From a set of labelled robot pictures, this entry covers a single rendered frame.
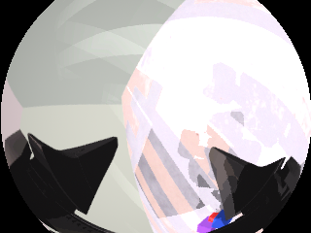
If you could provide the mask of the blue block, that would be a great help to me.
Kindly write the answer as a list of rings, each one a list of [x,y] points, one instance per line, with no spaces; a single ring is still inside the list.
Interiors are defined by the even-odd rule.
[[[229,225],[229,222],[232,220],[232,217],[229,218],[228,220],[225,220],[225,211],[221,210],[220,213],[215,216],[213,220],[213,225],[214,228],[222,228],[222,226]]]

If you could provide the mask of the red block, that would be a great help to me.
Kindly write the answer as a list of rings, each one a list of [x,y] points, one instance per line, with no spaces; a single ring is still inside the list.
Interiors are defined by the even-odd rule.
[[[213,221],[214,218],[215,218],[215,216],[217,216],[217,214],[218,214],[218,213],[212,213],[212,214],[210,214],[210,216],[209,216],[209,221]]]

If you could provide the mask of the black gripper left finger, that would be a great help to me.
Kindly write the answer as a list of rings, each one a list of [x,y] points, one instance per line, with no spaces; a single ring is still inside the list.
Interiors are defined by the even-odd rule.
[[[51,172],[55,182],[77,210],[88,213],[98,186],[113,162],[118,137],[94,141],[81,147],[57,150],[27,133],[31,151]]]

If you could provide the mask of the purple block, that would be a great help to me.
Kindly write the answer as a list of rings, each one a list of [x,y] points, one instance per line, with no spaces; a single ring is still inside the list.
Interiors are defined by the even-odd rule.
[[[209,233],[211,230],[215,230],[217,228],[214,228],[213,221],[209,221],[209,217],[206,217],[205,220],[202,220],[202,222],[199,222],[197,225],[197,232],[198,233]]]

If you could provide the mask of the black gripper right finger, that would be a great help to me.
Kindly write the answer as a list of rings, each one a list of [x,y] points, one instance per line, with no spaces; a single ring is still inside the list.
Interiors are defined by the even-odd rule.
[[[210,148],[209,159],[225,207],[225,220],[241,214],[241,210],[257,197],[269,178],[280,170],[285,158],[281,156],[279,160],[260,167],[217,147]]]

